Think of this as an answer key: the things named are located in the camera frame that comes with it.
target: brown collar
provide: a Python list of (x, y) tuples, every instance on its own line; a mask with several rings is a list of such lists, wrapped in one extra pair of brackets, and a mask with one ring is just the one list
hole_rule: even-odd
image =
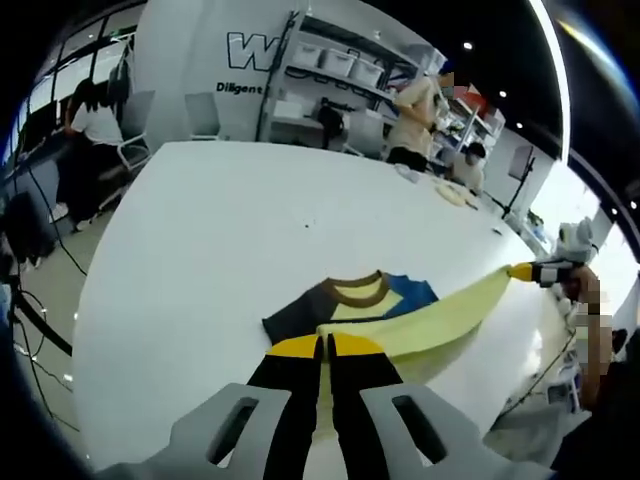
[[(368, 298), (351, 298), (347, 297), (343, 293), (341, 293), (336, 287), (365, 287), (367, 285), (371, 285), (372, 283), (380, 281), (380, 288), (377, 292), (371, 295)], [(327, 278), (320, 286), (333, 298), (335, 298), (338, 302), (343, 305), (347, 305), (349, 307), (355, 308), (368, 308), (377, 305), (382, 301), (382, 299), (389, 292), (389, 282), (387, 280), (387, 275), (380, 270), (375, 271), (371, 275), (363, 278), (358, 278), (356, 280), (337, 280), (335, 278)]]

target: person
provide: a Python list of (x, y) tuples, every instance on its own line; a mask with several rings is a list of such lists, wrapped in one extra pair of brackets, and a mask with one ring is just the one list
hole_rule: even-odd
[(637, 468), (635, 438), (640, 429), (640, 360), (627, 356), (624, 362), (610, 362), (612, 347), (622, 346), (611, 328), (601, 324), (598, 277), (589, 267), (577, 269), (573, 276), (563, 289), (569, 298), (587, 304), (583, 320), (588, 326), (588, 363), (580, 397), (592, 416), (564, 437), (551, 465), (557, 472), (553, 478), (637, 476), (632, 472)]
[(399, 116), (389, 132), (388, 163), (425, 171), (436, 120), (448, 109), (445, 97), (453, 98), (453, 87), (454, 72), (445, 66), (438, 77), (418, 78), (398, 94), (393, 103)]
[(471, 143), (464, 153), (452, 149), (444, 150), (441, 158), (447, 167), (445, 178), (464, 185), (474, 195), (480, 195), (484, 184), (480, 161), (486, 155), (484, 147), (478, 142)]
[(81, 146), (58, 165), (57, 200), (67, 205), (76, 228), (82, 230), (96, 215), (105, 196), (100, 175), (122, 166), (117, 152), (117, 146), (123, 142), (120, 127), (91, 79), (81, 81), (69, 100), (64, 132)]

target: white shirt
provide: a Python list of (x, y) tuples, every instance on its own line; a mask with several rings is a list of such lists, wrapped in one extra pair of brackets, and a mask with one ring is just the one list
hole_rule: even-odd
[[(440, 93), (438, 82), (431, 77), (413, 81), (402, 90), (394, 104), (416, 109), (428, 121), (434, 122), (438, 116), (435, 97)], [(398, 121), (389, 132), (389, 146), (403, 147), (420, 155), (428, 156), (431, 149), (431, 134), (424, 126), (400, 113)]]
[(118, 121), (109, 107), (98, 105), (97, 110), (87, 110), (87, 104), (83, 103), (78, 108), (73, 118), (71, 128), (76, 132), (84, 133), (94, 144), (120, 145), (122, 132)]
[(442, 160), (445, 165), (452, 168), (453, 178), (461, 182), (465, 187), (476, 194), (482, 193), (484, 173), (480, 165), (469, 165), (466, 156), (455, 150), (444, 150)]

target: chair backrest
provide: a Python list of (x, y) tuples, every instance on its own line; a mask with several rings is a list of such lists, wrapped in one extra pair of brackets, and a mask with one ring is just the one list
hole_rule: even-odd
[(217, 135), (220, 120), (213, 92), (188, 93), (184, 96), (184, 101), (191, 135)]
[(347, 143), (365, 157), (380, 158), (384, 121), (376, 112), (353, 112), (349, 116), (349, 133)]
[(137, 92), (127, 100), (120, 123), (120, 130), (125, 140), (145, 132), (155, 93)]

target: white table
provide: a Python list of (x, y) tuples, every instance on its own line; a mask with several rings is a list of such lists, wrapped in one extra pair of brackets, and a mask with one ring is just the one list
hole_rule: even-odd
[[(74, 398), (91, 462), (165, 446), (179, 417), (249, 378), (269, 347), (260, 319), (327, 276), (379, 268), (443, 297), (532, 258), (504, 223), (447, 203), (426, 175), (412, 184), (381, 162), (291, 146), (167, 144), (113, 216), (80, 300)], [(429, 382), (482, 433), (522, 380), (543, 300), (511, 282)], [(333, 440), (315, 445), (305, 478), (340, 478), (336, 458)]]

